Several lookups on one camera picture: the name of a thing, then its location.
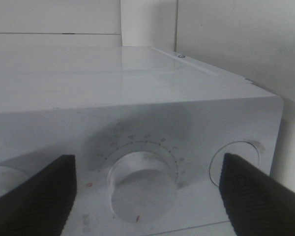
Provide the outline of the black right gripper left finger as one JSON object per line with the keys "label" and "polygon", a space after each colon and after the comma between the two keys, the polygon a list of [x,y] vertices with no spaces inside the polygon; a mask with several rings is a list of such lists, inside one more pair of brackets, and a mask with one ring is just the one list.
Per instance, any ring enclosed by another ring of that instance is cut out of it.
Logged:
{"label": "black right gripper left finger", "polygon": [[0,197],[0,236],[59,236],[76,198],[74,155],[62,155]]}

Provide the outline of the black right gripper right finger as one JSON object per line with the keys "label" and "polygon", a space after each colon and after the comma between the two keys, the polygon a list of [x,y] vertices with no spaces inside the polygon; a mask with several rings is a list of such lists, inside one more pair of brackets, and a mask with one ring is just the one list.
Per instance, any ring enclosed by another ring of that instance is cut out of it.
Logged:
{"label": "black right gripper right finger", "polygon": [[224,155],[219,192],[236,235],[295,236],[295,192],[241,156]]}

